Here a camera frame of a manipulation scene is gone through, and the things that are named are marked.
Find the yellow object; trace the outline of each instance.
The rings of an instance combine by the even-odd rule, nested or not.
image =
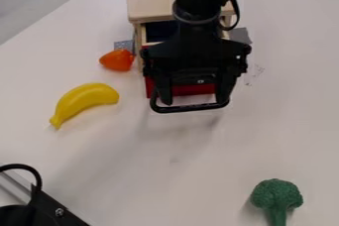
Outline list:
[[[65,94],[56,106],[56,114],[50,120],[57,129],[67,119],[81,111],[101,104],[115,104],[119,94],[104,83],[86,83]]]

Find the black cable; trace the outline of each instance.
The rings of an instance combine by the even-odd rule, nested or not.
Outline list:
[[[237,0],[231,0],[231,3],[232,3],[232,6],[234,8],[234,12],[236,14],[236,17],[237,17],[237,21],[235,22],[234,25],[230,26],[230,27],[225,27],[223,26],[222,24],[219,24],[221,29],[224,30],[224,31],[231,31],[233,30],[234,28],[237,27],[239,21],[240,21],[240,9],[239,9],[239,5],[238,5],[238,2]]]
[[[11,164],[7,166],[0,167],[0,172],[6,171],[6,170],[26,170],[29,171],[35,178],[36,178],[36,189],[35,193],[39,192],[43,188],[43,180],[38,171],[32,167],[26,166],[26,165],[20,165],[20,164]]]

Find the toy broccoli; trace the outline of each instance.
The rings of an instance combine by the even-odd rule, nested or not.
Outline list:
[[[271,179],[260,182],[253,190],[251,202],[265,209],[272,226],[285,226],[288,210],[302,205],[302,196],[291,182]]]

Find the screw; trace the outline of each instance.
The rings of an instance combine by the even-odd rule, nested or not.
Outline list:
[[[64,210],[62,208],[58,208],[56,210],[56,217],[63,217],[64,215]]]

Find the green broccoli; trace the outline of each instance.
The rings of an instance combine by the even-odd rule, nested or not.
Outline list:
[[[251,195],[251,202],[265,209],[272,226],[285,226],[287,211],[301,206],[303,199],[295,184],[271,179],[256,186]]]

